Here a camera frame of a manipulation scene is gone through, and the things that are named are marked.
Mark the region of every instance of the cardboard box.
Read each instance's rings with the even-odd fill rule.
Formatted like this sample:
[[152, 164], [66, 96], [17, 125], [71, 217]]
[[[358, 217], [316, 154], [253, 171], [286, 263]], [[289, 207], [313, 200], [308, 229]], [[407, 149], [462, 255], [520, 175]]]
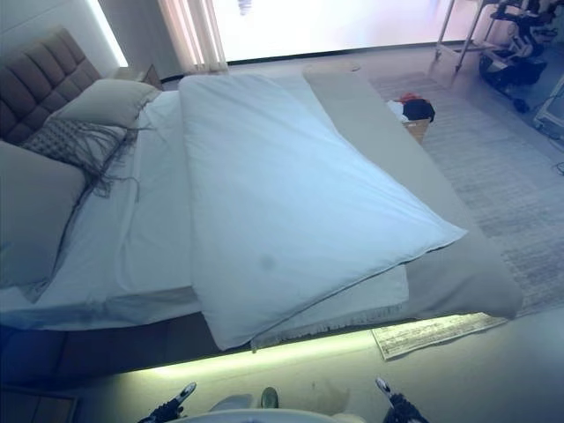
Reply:
[[427, 118], [420, 119], [418, 121], [403, 122], [403, 125], [407, 130], [409, 130], [409, 133], [412, 134], [415, 139], [417, 139], [417, 142], [421, 144], [430, 122], [431, 119]]

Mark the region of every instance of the wall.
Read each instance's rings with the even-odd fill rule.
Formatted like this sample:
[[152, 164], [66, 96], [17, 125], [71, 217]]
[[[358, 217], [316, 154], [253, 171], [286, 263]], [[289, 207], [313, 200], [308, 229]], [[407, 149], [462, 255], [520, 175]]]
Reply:
[[85, 0], [0, 0], [0, 56], [57, 25], [69, 30], [100, 74], [117, 67]]
[[157, 0], [100, 0], [130, 66], [154, 64], [161, 79], [182, 74]]

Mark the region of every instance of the bright window light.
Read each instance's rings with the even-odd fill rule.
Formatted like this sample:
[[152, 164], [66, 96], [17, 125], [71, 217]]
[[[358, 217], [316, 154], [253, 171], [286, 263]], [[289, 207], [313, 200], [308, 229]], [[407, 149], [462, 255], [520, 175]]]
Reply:
[[114, 54], [118, 66], [122, 68], [129, 66], [127, 60], [125, 59], [125, 56], [123, 55], [120, 45], [117, 43], [117, 39], [115, 38], [112, 28], [109, 27], [106, 15], [104, 15], [104, 12], [100, 7], [100, 3], [98, 3], [98, 0], [86, 0], [86, 2], [90, 6], [90, 10], [92, 11], [96, 22], [98, 22], [98, 25], [100, 26], [100, 29], [104, 34], [104, 37], [108, 42], [108, 46], [112, 49], [112, 53]]

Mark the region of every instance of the bed frame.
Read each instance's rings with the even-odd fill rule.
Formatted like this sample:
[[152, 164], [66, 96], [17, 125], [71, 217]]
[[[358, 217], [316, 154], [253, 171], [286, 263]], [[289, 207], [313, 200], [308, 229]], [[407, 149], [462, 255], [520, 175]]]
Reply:
[[0, 138], [22, 143], [96, 79], [100, 74], [63, 27], [9, 56], [0, 67]]

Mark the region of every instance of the pillow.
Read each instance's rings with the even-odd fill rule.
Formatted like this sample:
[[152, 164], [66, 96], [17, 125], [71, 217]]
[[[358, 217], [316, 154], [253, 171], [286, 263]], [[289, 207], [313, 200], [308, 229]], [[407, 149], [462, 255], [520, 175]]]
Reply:
[[39, 299], [84, 188], [79, 169], [0, 141], [0, 288]]
[[142, 82], [99, 79], [53, 117], [130, 128], [160, 91]]
[[106, 197], [110, 181], [104, 172], [122, 146], [135, 140], [135, 135], [134, 130], [55, 118], [20, 146], [82, 169], [88, 185], [98, 185]]

